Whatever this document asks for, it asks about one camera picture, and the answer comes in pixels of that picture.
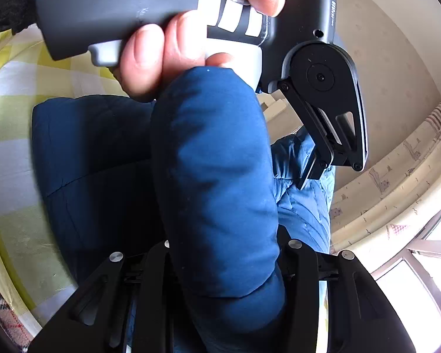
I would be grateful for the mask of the person's left hand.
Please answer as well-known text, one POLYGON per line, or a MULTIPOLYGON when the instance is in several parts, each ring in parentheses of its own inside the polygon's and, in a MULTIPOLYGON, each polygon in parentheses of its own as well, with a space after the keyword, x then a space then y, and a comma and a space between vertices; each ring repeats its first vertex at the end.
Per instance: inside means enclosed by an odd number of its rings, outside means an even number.
MULTIPOLYGON (((248 0, 260 13, 277 16, 286 0, 248 0)), ((232 58, 205 56, 207 26, 196 10, 173 17, 166 28, 149 24, 126 43, 118 66, 110 68, 122 90, 139 102, 150 102, 178 76, 200 66, 230 69, 232 58)))

